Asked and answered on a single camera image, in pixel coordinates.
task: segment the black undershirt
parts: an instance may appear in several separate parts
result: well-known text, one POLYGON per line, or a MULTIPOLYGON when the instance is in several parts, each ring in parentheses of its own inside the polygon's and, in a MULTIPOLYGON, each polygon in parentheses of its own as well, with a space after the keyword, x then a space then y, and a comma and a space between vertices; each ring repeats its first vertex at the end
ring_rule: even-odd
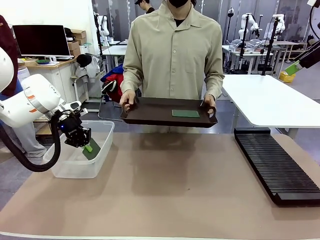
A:
POLYGON ((154 9, 153 7, 150 7, 150 8, 148 9, 148 11, 146 11, 146 14, 150 14, 150 13, 152 13, 154 10, 155 10, 155 9, 154 9))
POLYGON ((184 22, 184 19, 183 20, 175 19, 176 27, 179 27, 179 25, 182 24, 183 22, 184 22))

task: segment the hand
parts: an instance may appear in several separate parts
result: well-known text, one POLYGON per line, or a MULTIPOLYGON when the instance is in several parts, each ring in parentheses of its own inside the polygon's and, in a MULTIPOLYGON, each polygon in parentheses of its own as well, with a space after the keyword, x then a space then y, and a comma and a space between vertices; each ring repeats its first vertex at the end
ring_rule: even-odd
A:
MULTIPOLYGON (((214 96, 212 96, 211 94, 206 94, 206 95, 204 96, 204 102, 205 102, 206 104, 209 104, 210 107, 215 107, 215 108, 217 108, 217 105, 216 105, 216 102, 215 102, 215 98, 214 98, 214 96)), ((213 114, 213 113, 214 113, 214 110, 213 110, 213 109, 210 109, 210 110, 208 111, 208 114, 213 114)))
POLYGON ((129 111, 130 106, 135 102, 136 93, 133 90, 127 90, 122 94, 120 105, 125 111, 129 111))

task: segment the maroon sleeve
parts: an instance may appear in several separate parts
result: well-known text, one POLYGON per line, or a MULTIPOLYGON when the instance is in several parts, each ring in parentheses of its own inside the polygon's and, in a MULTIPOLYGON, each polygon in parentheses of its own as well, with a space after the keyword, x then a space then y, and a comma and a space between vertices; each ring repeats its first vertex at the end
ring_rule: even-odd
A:
POLYGON ((12 97, 14 95, 18 79, 18 52, 14 36, 6 20, 0 15, 0 48, 2 48, 11 58, 14 67, 14 75, 11 83, 1 92, 1 94, 12 97))

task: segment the monitor screen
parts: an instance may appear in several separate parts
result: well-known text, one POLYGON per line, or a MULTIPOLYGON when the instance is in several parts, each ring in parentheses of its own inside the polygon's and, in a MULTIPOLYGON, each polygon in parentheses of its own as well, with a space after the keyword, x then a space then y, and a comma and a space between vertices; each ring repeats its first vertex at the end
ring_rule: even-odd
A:
POLYGON ((14 25, 13 31, 22 56, 69 56, 62 25, 14 25))

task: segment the beige button-up shirt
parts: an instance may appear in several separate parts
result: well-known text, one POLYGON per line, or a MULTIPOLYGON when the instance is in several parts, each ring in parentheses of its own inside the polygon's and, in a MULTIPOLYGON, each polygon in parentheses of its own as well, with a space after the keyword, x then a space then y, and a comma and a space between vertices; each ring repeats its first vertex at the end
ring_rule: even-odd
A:
POLYGON ((142 85, 144 97, 200 100, 205 82, 217 99, 224 79, 221 27, 193 6, 177 27, 164 0, 132 22, 123 69, 123 93, 142 85))

